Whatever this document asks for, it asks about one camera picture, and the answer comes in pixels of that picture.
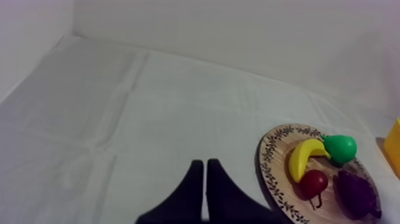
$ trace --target green pear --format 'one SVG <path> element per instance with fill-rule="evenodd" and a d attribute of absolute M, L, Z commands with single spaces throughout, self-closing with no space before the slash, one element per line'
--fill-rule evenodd
<path fill-rule="evenodd" d="M 326 151 L 332 160 L 338 164 L 345 164 L 355 158 L 357 144 L 354 138 L 346 135 L 322 136 Z"/>

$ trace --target white wall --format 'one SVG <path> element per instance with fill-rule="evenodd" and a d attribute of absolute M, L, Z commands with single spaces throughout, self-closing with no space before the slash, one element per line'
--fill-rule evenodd
<path fill-rule="evenodd" d="M 77 0 L 75 28 L 400 115 L 398 1 Z"/>
<path fill-rule="evenodd" d="M 72 24 L 73 0 L 0 1 L 0 101 Z"/>

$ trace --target white tablecloth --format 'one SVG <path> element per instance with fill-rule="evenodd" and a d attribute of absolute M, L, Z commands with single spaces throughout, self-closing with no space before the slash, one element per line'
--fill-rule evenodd
<path fill-rule="evenodd" d="M 101 224 L 132 223 L 179 184 L 193 159 L 219 158 L 251 198 L 269 207 L 255 175 L 263 134 L 304 123 L 353 136 L 381 198 L 382 223 L 398 223 L 400 181 L 379 150 L 393 119 L 243 71 L 151 52 L 107 150 L 115 152 Z M 204 201 L 203 217 L 207 204 Z"/>
<path fill-rule="evenodd" d="M 255 175 L 258 142 L 277 125 L 303 123 L 356 139 L 382 223 L 398 223 L 400 181 L 376 142 L 393 122 L 243 71 L 68 39 L 0 104 L 0 221 L 132 224 L 168 197 L 191 160 L 209 158 L 269 207 Z"/>

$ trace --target wooden plate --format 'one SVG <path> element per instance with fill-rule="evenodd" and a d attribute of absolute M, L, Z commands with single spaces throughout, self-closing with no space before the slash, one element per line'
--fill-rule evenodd
<path fill-rule="evenodd" d="M 334 191 L 333 177 L 337 175 L 340 168 L 332 166 L 326 158 L 310 158 L 306 168 L 306 171 L 321 170 L 329 179 L 327 189 L 321 194 L 322 207 L 313 210 L 310 201 L 301 199 L 296 184 L 289 176 L 289 157 L 298 143 L 310 138 L 321 140 L 321 135 L 324 133 L 314 127 L 298 124 L 280 125 L 264 135 L 259 144 L 258 162 L 262 178 L 271 196 L 293 223 L 376 223 L 377 219 L 370 214 L 361 220 L 356 220 L 346 210 L 337 192 Z M 375 184 L 364 166 L 355 158 L 341 169 L 355 173 L 371 183 L 377 195 L 377 209 L 380 210 Z M 313 198 L 312 201 L 314 205 L 317 205 L 318 197 Z"/>

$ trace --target toy banana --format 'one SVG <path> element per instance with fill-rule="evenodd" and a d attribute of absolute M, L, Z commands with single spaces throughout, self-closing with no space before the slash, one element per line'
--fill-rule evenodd
<path fill-rule="evenodd" d="M 317 139 L 308 139 L 298 144 L 289 159 L 289 173 L 295 182 L 299 182 L 303 177 L 310 156 L 330 158 L 324 144 Z"/>

